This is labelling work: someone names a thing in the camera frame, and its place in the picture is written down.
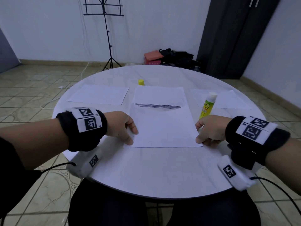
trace white wall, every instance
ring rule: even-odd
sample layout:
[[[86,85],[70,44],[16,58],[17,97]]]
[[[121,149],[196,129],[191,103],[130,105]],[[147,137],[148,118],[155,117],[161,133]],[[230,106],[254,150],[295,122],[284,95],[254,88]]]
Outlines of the white wall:
[[[143,53],[160,48],[186,50],[196,58],[210,1],[121,0],[125,16],[107,17],[114,58],[141,63]],[[118,12],[118,7],[107,9]],[[19,59],[107,61],[110,57],[103,16],[82,16],[78,0],[0,0],[0,27]]]
[[[301,108],[301,0],[280,0],[243,75]]]

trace black pants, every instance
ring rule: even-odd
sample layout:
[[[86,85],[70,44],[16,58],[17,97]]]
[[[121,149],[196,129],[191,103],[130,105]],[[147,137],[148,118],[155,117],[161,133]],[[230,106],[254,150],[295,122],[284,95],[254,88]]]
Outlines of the black pants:
[[[84,179],[70,204],[69,226],[146,226],[145,199]],[[257,226],[256,205],[245,191],[230,189],[207,197],[176,201],[168,226]]]

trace stack of paper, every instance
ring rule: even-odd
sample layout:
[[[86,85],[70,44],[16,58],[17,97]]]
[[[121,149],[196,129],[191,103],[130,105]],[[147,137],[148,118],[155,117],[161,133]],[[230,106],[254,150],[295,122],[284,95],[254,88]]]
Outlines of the stack of paper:
[[[83,85],[67,101],[121,105],[128,90],[128,87]]]
[[[128,128],[134,144],[124,148],[201,147],[195,142],[195,128],[188,105],[170,111],[157,111],[132,104],[129,115],[139,134]]]
[[[133,103],[141,107],[180,108],[187,105],[183,87],[137,86]]]
[[[203,107],[209,92],[216,92],[217,98],[214,108],[234,108],[234,109],[252,109],[247,105],[233,90],[204,90],[191,89],[193,97],[199,107]]]

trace yellow glue stick cap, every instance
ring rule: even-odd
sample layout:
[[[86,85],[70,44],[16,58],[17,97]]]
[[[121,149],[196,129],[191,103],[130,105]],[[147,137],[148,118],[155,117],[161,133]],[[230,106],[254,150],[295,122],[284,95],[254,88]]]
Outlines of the yellow glue stick cap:
[[[143,80],[143,79],[139,79],[139,80],[138,80],[138,85],[140,85],[140,86],[145,86],[145,85],[144,85],[144,80]]]

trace black wristband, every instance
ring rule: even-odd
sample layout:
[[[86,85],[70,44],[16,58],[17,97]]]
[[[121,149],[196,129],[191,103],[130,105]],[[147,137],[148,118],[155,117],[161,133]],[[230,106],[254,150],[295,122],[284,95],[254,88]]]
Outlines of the black wristband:
[[[276,128],[274,131],[271,132],[270,136],[265,141],[265,143],[261,145],[251,139],[248,139],[236,133],[236,130],[238,129],[238,127],[244,119],[245,117],[238,116],[233,118],[229,122],[225,131],[226,141],[230,144],[230,146],[232,146],[233,149],[240,149],[240,151],[248,152],[247,154],[244,154],[248,156],[245,159],[246,162],[254,160],[260,163],[261,165],[265,165],[265,158],[267,154],[283,146],[290,138],[290,133],[285,130]]]
[[[79,132],[77,127],[77,120],[71,112],[59,113],[56,118],[60,121],[60,124],[69,138],[68,150],[71,152],[77,151],[91,151],[99,144],[100,139],[107,132],[107,119],[105,115],[96,110],[101,118],[102,127],[92,129],[86,132]]]

